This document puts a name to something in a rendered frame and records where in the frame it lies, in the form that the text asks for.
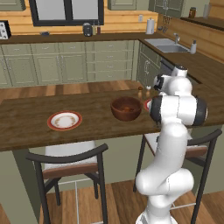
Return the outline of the pale grey canister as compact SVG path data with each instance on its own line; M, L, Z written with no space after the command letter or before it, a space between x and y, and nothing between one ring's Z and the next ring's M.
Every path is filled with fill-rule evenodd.
M210 13L210 8L211 8L210 3L209 4L205 4L204 11L203 11L203 18L208 18L209 13Z

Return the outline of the black stool with white seat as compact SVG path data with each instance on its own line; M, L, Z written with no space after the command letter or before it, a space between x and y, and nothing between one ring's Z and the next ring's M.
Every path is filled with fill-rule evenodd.
M45 155L28 153L26 158L34 163L45 224L51 224L46 194L55 189L60 205L59 180L63 177L84 174L94 182L94 196L101 198L103 224L108 224L105 178L102 153L109 147L98 147L94 141L67 143L45 147Z
M196 203L194 204L192 213L191 224L196 223L196 219L200 209L201 198L204 192L205 184L207 182L207 174L214 154L214 147L216 145L217 138L221 135L221 133L222 131L220 129L217 129L207 136L203 136L198 139L192 139L191 135L188 135L188 146L185 153L185 158L203 168ZM158 137L159 133L143 134L136 174L140 172L142 166L145 145L148 144L152 154L155 154L158 144Z

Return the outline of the brown wooden bowl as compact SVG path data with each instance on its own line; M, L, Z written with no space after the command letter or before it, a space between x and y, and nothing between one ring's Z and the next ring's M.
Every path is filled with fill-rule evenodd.
M110 103L113 116L124 122L137 119L142 112L141 102L133 97L123 96Z

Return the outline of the dark dishwasher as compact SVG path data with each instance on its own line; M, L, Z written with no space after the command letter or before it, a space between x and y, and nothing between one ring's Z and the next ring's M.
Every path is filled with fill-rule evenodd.
M166 59L161 59L160 63L161 63L160 73L171 76L175 66Z

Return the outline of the white paper towel roll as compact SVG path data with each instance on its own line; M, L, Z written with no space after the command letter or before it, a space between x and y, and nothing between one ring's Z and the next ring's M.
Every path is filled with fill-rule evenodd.
M148 19L146 25L146 34L153 34L154 26L155 26L155 20L152 18Z

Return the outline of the steel sink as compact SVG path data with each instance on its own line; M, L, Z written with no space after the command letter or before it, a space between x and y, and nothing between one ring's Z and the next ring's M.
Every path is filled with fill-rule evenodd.
M146 42L163 53L189 53L190 50L168 38L150 38Z

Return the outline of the dark wooden shelf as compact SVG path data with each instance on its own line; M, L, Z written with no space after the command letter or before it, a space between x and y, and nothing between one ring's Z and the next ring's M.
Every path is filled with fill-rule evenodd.
M197 25L202 25L206 27L210 27L216 30L220 30L224 32L224 19L219 19L215 17L195 17L195 18L189 18L189 17L182 17L181 20L194 23Z

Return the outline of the green base cupboard run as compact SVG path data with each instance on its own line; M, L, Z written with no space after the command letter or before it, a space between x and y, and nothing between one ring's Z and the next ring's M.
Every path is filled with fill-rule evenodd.
M137 80L144 86L153 86L154 78L160 73L161 57L143 43L139 46Z
M0 88L132 78L133 40L0 45Z

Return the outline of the white toaster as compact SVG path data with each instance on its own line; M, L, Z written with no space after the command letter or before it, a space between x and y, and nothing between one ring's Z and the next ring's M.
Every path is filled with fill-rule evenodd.
M0 21L0 39L9 39L11 37L11 29L7 20Z

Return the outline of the red-rimmed white plate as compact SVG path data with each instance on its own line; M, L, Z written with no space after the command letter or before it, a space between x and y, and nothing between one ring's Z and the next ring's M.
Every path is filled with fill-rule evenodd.
M52 130L67 131L77 128L82 122L82 115L71 110L64 110L51 115L47 125Z
M151 105L152 99L148 99L143 103L143 108L147 111L149 111L149 106Z

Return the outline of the black-framed window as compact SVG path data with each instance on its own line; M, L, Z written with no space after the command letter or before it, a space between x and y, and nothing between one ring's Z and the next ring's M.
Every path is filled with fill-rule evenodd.
M104 25L103 0L29 0L34 26Z

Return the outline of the green wall cupboard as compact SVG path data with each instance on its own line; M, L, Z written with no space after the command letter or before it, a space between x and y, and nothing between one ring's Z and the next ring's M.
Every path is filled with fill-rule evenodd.
M137 0L108 0L108 9L112 11L134 11Z
M25 0L0 0L0 11L24 11Z
M149 0L149 10L172 18L180 18L185 0Z

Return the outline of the hanging kitchen utensils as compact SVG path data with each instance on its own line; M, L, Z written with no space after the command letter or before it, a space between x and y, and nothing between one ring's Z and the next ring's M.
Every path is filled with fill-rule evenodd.
M159 31L162 31L163 33L166 33L166 31L169 28L169 24L170 24L171 20L172 20L171 17L169 17L169 16L163 16L163 24L160 25L157 29Z

